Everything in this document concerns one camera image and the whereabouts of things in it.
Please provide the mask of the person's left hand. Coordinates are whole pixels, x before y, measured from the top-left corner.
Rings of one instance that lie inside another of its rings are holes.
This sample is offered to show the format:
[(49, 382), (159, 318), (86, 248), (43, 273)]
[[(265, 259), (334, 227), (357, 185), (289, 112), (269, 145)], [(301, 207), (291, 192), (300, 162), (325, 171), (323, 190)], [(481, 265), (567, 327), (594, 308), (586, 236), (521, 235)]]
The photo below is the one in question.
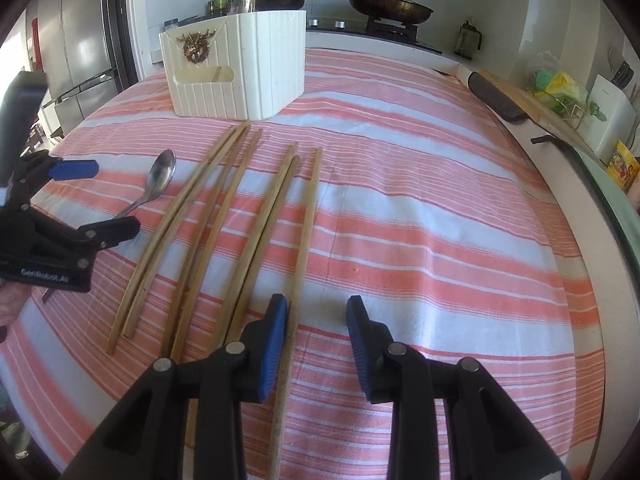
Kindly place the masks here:
[(6, 340), (9, 326), (20, 316), (21, 310), (32, 294), (32, 286), (3, 282), (0, 287), (1, 341)]

